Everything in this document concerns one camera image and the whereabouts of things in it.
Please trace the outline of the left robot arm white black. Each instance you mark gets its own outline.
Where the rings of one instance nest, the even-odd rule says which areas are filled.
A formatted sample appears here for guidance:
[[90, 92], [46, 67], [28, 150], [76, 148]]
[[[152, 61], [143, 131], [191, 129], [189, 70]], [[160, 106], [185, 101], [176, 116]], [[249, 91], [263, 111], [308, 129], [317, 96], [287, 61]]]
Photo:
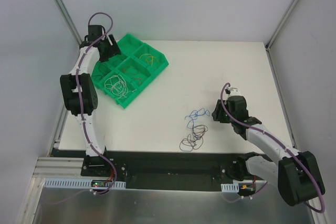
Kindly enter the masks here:
[[98, 129], [98, 95], [91, 75], [98, 61], [105, 62], [121, 52], [114, 37], [107, 33], [101, 25], [89, 25], [75, 66], [60, 76], [65, 107], [80, 125], [86, 144], [84, 166], [99, 176], [108, 175], [113, 165], [106, 157], [106, 145]]

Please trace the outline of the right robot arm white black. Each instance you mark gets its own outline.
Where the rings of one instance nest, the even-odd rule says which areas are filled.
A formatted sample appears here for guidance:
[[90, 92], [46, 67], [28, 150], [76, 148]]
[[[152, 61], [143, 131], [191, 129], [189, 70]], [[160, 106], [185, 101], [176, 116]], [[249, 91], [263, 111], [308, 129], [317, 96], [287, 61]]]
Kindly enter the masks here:
[[276, 187], [290, 206], [318, 198], [323, 199], [325, 187], [316, 157], [287, 147], [271, 134], [255, 117], [248, 114], [246, 99], [241, 95], [217, 100], [213, 120], [230, 124], [234, 132], [262, 150], [266, 156], [250, 152], [239, 157], [236, 173], [242, 179], [252, 175]]

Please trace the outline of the green compartment tray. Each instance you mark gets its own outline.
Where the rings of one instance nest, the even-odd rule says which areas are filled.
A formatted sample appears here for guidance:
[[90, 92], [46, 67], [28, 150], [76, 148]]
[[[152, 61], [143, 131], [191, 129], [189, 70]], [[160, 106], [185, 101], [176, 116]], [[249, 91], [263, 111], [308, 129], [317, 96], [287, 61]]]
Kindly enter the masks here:
[[147, 43], [126, 34], [118, 41], [120, 55], [97, 62], [94, 86], [124, 109], [169, 65], [165, 55]]

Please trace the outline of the left aluminium frame post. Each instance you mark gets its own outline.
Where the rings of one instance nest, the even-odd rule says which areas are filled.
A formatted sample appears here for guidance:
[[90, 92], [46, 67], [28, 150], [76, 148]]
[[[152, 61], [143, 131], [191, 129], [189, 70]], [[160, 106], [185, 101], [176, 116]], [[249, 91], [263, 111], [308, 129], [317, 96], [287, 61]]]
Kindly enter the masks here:
[[68, 29], [70, 30], [73, 38], [75, 39], [76, 43], [78, 45], [80, 45], [82, 43], [81, 40], [81, 36], [79, 34], [79, 31], [74, 23], [74, 21], [72, 20], [66, 6], [65, 3], [63, 2], [63, 0], [54, 0], [62, 18], [64, 19]]

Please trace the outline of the aluminium frame post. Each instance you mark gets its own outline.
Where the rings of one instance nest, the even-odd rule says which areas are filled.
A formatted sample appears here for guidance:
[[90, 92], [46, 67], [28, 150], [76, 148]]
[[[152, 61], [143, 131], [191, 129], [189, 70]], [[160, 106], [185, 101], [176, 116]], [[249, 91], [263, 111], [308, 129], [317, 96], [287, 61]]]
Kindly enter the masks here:
[[63, 2], [63, 0], [54, 0], [62, 18], [64, 19], [68, 29], [70, 30], [73, 38], [75, 39], [76, 43], [78, 45], [80, 45], [82, 43], [81, 40], [81, 36], [79, 34], [79, 31], [74, 23], [74, 21], [72, 20], [66, 6], [65, 3]]
[[268, 42], [265, 44], [266, 51], [269, 51], [273, 44], [275, 43], [276, 39], [280, 35], [281, 31], [284, 29], [285, 24], [291, 17], [292, 13], [294, 12], [295, 8], [299, 4], [301, 0], [291, 0], [289, 6], [287, 7], [286, 11], [284, 12], [283, 16], [281, 17], [278, 25], [276, 26], [276, 29], [272, 33], [270, 39]]

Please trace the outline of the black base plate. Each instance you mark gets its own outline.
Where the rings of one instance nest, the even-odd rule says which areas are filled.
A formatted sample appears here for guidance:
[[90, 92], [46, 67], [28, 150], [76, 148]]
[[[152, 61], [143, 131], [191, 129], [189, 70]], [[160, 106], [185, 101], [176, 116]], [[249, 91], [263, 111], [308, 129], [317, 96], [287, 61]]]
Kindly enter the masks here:
[[252, 180], [242, 168], [244, 154], [107, 151], [105, 158], [84, 151], [53, 150], [52, 157], [81, 158], [83, 177], [124, 182], [127, 189], [220, 191], [222, 184]]

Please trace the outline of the aluminium frame rail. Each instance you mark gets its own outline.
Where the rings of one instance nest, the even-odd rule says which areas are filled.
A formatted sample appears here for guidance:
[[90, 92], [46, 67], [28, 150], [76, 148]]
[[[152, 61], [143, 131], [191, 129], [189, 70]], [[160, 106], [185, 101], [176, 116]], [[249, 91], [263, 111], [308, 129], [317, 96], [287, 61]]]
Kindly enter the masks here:
[[33, 177], [80, 177], [83, 158], [39, 157]]

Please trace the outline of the right aluminium frame post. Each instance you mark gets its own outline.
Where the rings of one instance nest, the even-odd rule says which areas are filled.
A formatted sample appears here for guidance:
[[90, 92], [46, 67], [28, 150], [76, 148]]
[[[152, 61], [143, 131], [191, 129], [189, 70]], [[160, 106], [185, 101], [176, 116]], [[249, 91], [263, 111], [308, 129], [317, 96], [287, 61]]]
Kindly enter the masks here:
[[301, 0], [291, 0], [289, 6], [287, 7], [286, 11], [284, 12], [283, 16], [281, 17], [278, 25], [276, 26], [276, 29], [272, 33], [270, 39], [268, 42], [265, 44], [266, 51], [269, 51], [273, 44], [275, 43], [276, 39], [280, 35], [281, 31], [284, 29], [285, 24], [291, 17], [292, 13], [294, 12], [295, 8], [299, 4]]

